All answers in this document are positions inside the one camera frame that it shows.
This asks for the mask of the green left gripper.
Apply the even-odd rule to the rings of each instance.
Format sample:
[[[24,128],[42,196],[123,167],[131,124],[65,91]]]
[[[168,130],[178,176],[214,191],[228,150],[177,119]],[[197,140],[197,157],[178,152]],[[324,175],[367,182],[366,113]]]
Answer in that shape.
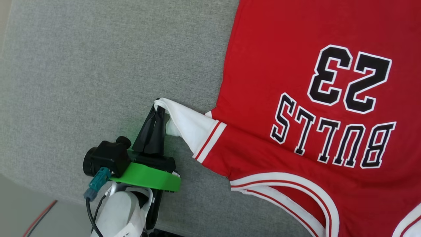
[[[145,122],[128,151],[131,163],[121,177],[112,181],[167,192],[179,192],[181,178],[173,157],[164,153],[165,109],[152,106]]]

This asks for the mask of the red white basketball jersey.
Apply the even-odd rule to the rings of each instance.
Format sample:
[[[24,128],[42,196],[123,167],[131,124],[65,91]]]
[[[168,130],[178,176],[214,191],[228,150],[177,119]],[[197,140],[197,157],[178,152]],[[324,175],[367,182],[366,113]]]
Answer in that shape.
[[[240,0],[193,158],[312,237],[421,237],[421,0]]]

